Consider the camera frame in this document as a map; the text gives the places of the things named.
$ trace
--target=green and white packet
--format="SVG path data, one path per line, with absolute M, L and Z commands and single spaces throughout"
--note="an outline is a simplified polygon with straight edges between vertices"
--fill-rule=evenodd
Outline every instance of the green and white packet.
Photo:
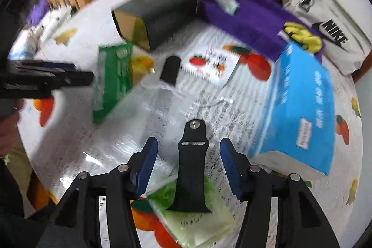
M 102 122 L 123 96 L 132 89 L 130 61 L 132 44 L 98 47 L 98 76 L 92 102 L 93 123 Z
M 221 195 L 205 177 L 205 204 L 212 213 L 185 213 L 167 210 L 176 193 L 177 177 L 164 181 L 166 185 L 148 194 L 147 199 L 159 220 L 183 248 L 208 248 L 230 234 L 236 224 Z

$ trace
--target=black box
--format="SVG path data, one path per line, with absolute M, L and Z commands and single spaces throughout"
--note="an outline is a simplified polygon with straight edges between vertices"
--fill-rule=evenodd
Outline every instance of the black box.
M 120 36 L 147 51 L 196 18 L 198 0 L 131 0 L 112 11 Z

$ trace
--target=white sticker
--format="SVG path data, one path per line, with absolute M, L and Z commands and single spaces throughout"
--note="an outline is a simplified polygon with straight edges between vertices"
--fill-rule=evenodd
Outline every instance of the white sticker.
M 300 127 L 298 129 L 297 143 L 298 147 L 307 151 L 311 138 L 312 123 L 305 118 L 300 119 Z

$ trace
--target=screw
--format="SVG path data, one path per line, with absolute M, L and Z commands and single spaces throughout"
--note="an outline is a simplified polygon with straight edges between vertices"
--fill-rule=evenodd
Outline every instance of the screw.
M 293 181 L 299 181 L 301 178 L 298 174 L 291 174 L 291 179 Z
M 259 172 L 261 170 L 261 167 L 257 166 L 257 165 L 251 165 L 249 167 L 250 171 L 251 172 Z
M 123 172 L 127 171 L 129 169 L 129 166 L 127 164 L 122 164 L 118 166 L 118 171 Z
M 78 176 L 78 178 L 79 178 L 80 180 L 83 180 L 83 179 L 85 179 L 86 177 L 88 177 L 88 173 L 87 173 L 86 171 L 82 171 L 82 172 L 79 173 L 77 176 Z
M 190 128 L 197 129 L 200 126 L 200 122 L 198 120 L 192 120 L 190 122 Z

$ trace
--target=light blue package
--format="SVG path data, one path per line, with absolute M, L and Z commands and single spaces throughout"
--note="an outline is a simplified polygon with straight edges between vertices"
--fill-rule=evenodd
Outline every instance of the light blue package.
M 329 175 L 334 153 L 334 99 L 330 75 L 296 43 L 275 64 L 272 97 L 250 158 L 284 175 Z

